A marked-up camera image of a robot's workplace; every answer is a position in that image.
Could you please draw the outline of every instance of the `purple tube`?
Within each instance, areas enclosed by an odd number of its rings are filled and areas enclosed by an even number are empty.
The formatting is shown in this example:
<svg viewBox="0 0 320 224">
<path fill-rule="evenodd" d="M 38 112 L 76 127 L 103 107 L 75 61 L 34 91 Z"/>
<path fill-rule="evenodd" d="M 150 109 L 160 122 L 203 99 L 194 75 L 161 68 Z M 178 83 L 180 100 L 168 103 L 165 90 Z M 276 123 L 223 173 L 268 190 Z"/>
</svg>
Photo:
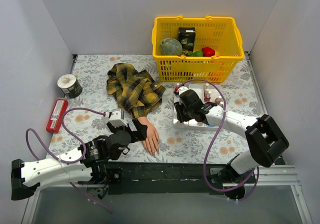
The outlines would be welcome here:
<svg viewBox="0 0 320 224">
<path fill-rule="evenodd" d="M 209 182 L 208 179 L 207 179 L 207 172 L 206 172 L 207 160 L 208 160 L 208 156 L 209 156 L 209 153 L 210 153 L 210 151 L 211 151 L 211 148 L 212 148 L 212 146 L 213 146 L 213 144 L 214 144 L 214 142 L 215 142 L 215 140 L 216 140 L 219 132 L 221 131 L 224 122 L 225 122 L 227 102 L 226 102 L 226 99 L 225 99 L 224 95 L 223 95 L 222 92 L 216 87 L 216 85 L 213 84 L 212 82 L 208 81 L 208 80 L 204 80 L 204 79 L 200 79 L 200 78 L 190 79 L 190 80 L 187 80 L 187 81 L 181 83 L 181 84 L 179 85 L 179 88 L 180 88 L 181 86 L 183 86 L 184 84 L 186 84 L 186 83 L 188 83 L 188 82 L 192 82 L 192 81 L 202 81 L 202 82 L 206 82 L 206 83 L 211 84 L 211 85 L 219 92 L 219 94 L 220 94 L 220 96 L 222 97 L 222 100 L 223 100 L 223 110 L 224 110 L 224 112 L 223 112 L 222 120 L 221 120 L 220 125 L 219 125 L 218 129 L 216 130 L 216 132 L 215 132 L 215 134 L 214 134 L 214 136 L 213 136 L 213 138 L 212 138 L 212 140 L 211 140 L 211 142 L 210 142 L 210 144 L 209 144 L 209 147 L 208 147 L 208 149 L 207 149 L 207 151 L 206 151 L 206 153 L 205 153 L 205 157 L 204 157 L 204 161 L 203 161 L 202 173 L 203 173 L 204 182 L 206 183 L 206 185 L 207 185 L 211 190 L 216 191 L 216 192 L 227 193 L 227 192 L 233 191 L 233 190 L 241 187 L 242 185 L 244 185 L 244 184 L 249 180 L 249 178 L 251 177 L 251 175 L 254 173 L 255 169 L 252 169 L 251 172 L 250 172 L 250 174 L 249 174 L 242 182 L 240 182 L 238 185 L 236 185 L 236 186 L 234 186 L 234 187 L 232 187 L 232 188 L 230 188 L 230 189 L 225 189 L 225 190 L 223 190 L 223 189 L 218 189 L 218 188 L 213 187 L 213 186 L 210 184 L 210 182 Z M 256 179 L 256 180 L 255 180 L 255 186 L 254 186 L 253 190 L 256 188 L 257 183 L 258 183 L 258 180 Z"/>
<path fill-rule="evenodd" d="M 38 133 L 32 129 L 32 128 L 28 128 L 26 131 L 25 131 L 25 141 L 26 141 L 26 145 L 28 146 L 28 149 L 29 151 L 31 152 L 31 154 L 34 156 L 34 158 L 36 160 L 40 160 L 39 157 L 37 157 L 37 155 L 34 153 L 34 151 L 32 150 L 31 146 L 30 146 L 30 143 L 29 143 L 29 132 L 33 132 L 33 134 L 35 135 L 35 137 L 38 139 L 38 141 L 41 143 L 42 147 L 50 154 L 50 156 L 52 156 L 54 159 L 56 159 L 57 161 L 60 161 L 62 163 L 66 163 L 66 164 L 72 164 L 72 163 L 77 163 L 79 162 L 80 160 L 82 160 L 86 154 L 86 151 L 87 151 L 87 148 L 86 148 L 86 145 L 85 143 L 78 137 L 76 136 L 74 133 L 72 133 L 65 125 L 64 123 L 64 119 L 65 119 L 65 116 L 67 113 L 69 112 L 72 112 L 74 110 L 85 110 L 85 111 L 89 111 L 89 112 L 92 112 L 92 113 L 95 113 L 95 114 L 99 114 L 99 115 L 102 115 L 102 116 L 106 116 L 106 113 L 105 112 L 98 112 L 98 111 L 95 111 L 95 110 L 91 110 L 89 108 L 83 108 L 83 107 L 75 107 L 75 108 L 71 108 L 69 110 L 67 110 L 63 116 L 62 116 L 62 126 L 63 128 L 71 135 L 73 136 L 74 138 L 76 138 L 83 146 L 83 154 L 81 155 L 81 157 L 77 160 L 73 160 L 73 161 L 66 161 L 66 160 L 59 160 L 59 158 L 53 154 L 49 148 L 44 144 L 44 142 L 41 140 L 40 136 L 38 135 Z M 69 182 L 71 186 L 74 187 L 74 189 L 76 189 L 78 192 L 80 192 L 82 195 L 84 195 L 86 198 L 88 198 L 89 200 L 93 201 L 94 203 L 97 203 L 98 205 L 100 205 L 101 207 L 105 208 L 107 211 L 109 211 L 111 214 L 113 214 L 114 212 L 106 205 L 102 204 L 101 202 L 99 201 L 96 201 L 94 200 L 92 197 L 90 197 L 89 195 L 87 195 L 84 191 L 82 191 L 80 188 L 78 188 L 75 184 L 73 184 L 72 182 Z"/>
</svg>

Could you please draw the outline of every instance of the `green vegetable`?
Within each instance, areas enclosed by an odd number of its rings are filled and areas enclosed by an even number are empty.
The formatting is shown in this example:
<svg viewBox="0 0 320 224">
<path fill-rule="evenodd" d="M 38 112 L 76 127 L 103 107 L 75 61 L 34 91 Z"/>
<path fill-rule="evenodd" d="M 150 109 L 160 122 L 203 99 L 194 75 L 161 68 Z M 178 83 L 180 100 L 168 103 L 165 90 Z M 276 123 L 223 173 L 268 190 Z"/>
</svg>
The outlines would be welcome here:
<svg viewBox="0 0 320 224">
<path fill-rule="evenodd" d="M 194 53 L 190 54 L 190 57 L 203 57 L 204 54 L 202 53 L 201 50 L 197 50 Z"/>
<path fill-rule="evenodd" d="M 182 45 L 174 38 L 165 38 L 160 41 L 161 55 L 163 56 L 181 56 Z"/>
</svg>

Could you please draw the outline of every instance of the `mannequin hand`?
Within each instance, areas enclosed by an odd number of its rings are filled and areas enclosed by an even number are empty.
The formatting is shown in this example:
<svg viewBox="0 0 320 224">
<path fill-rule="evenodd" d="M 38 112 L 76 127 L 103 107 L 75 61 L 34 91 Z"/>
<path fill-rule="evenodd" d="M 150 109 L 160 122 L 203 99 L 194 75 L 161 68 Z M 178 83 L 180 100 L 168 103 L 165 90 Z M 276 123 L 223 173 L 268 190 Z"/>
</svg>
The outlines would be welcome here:
<svg viewBox="0 0 320 224">
<path fill-rule="evenodd" d="M 149 122 L 146 116 L 138 117 L 137 119 L 141 124 L 147 125 L 146 139 L 142 141 L 144 149 L 155 157 L 156 152 L 159 154 L 159 134 L 157 129 Z"/>
</svg>

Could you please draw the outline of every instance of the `black box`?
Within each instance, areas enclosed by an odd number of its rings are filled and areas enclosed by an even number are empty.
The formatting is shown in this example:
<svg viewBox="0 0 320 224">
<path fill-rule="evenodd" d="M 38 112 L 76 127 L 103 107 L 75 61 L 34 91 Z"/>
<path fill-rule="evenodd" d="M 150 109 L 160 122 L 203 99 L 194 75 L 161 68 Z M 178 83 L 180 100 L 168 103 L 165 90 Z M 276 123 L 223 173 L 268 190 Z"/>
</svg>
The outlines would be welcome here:
<svg viewBox="0 0 320 224">
<path fill-rule="evenodd" d="M 194 51 L 195 39 L 196 29 L 194 27 L 178 27 L 178 41 L 182 45 L 182 55 Z"/>
</svg>

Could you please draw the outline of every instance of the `white wall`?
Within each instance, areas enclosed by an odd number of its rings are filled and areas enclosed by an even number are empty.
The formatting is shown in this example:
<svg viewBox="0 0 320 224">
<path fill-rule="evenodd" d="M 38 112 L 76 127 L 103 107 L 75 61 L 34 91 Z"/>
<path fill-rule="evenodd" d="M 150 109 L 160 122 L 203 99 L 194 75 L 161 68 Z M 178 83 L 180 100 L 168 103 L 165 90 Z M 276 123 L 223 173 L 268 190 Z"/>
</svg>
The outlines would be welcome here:
<svg viewBox="0 0 320 224">
<path fill-rule="evenodd" d="M 320 223 L 320 0 L 278 0 L 252 50 L 267 110 L 290 142 L 313 223 Z"/>
<path fill-rule="evenodd" d="M 25 141 L 29 127 L 50 143 L 46 124 L 62 96 L 56 82 L 70 72 L 72 55 L 42 0 L 1 0 L 0 17 L 0 223 L 17 224 L 27 200 L 10 200 L 11 161 L 34 161 Z M 31 145 L 45 157 L 33 137 Z"/>
<path fill-rule="evenodd" d="M 43 0 L 73 54 L 151 54 L 157 16 L 234 17 L 250 51 L 277 0 Z"/>
</svg>

